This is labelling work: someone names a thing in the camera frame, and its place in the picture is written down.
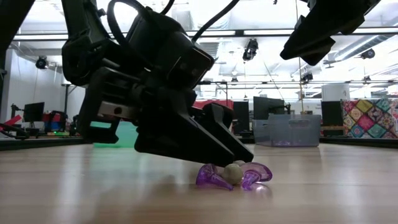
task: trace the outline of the wooden table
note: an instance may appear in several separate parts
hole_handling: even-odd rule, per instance
[[[133,149],[3,151],[0,223],[398,223],[398,151],[250,148],[274,173],[251,192],[198,189],[201,164]]]

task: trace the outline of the beige ball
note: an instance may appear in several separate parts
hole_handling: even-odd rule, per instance
[[[231,185],[236,185],[242,181],[243,171],[237,164],[230,164],[224,168],[221,173],[222,178]]]
[[[234,161],[233,163],[237,164],[238,166],[241,166],[241,165],[245,164],[244,161]]]

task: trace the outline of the purple plastic toy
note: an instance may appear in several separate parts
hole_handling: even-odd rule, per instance
[[[242,188],[244,190],[252,190],[251,186],[252,184],[259,182],[261,179],[261,173],[256,171],[256,170],[247,170],[243,174],[243,182],[242,182]]]
[[[197,185],[217,185],[219,187],[227,188],[228,190],[233,190],[234,187],[227,183],[222,177],[217,174],[217,168],[214,164],[203,165],[198,173]]]
[[[262,165],[258,162],[247,162],[241,165],[243,172],[245,173],[248,170],[255,170],[260,173],[260,180],[258,182],[267,182],[272,179],[272,172],[268,167]]]

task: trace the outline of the green object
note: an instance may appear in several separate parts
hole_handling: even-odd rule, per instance
[[[109,124],[104,124],[100,122],[92,122],[92,126],[108,128]],[[132,125],[131,122],[121,121],[119,123],[118,129],[116,130],[116,135],[119,141],[115,144],[102,144],[94,143],[94,147],[110,147],[110,148],[131,148],[134,147],[136,143],[138,133],[136,131],[137,127]]]

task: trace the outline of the colorful quilt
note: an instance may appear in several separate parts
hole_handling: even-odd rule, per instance
[[[396,102],[380,100],[342,101],[344,126],[354,138],[396,139]]]

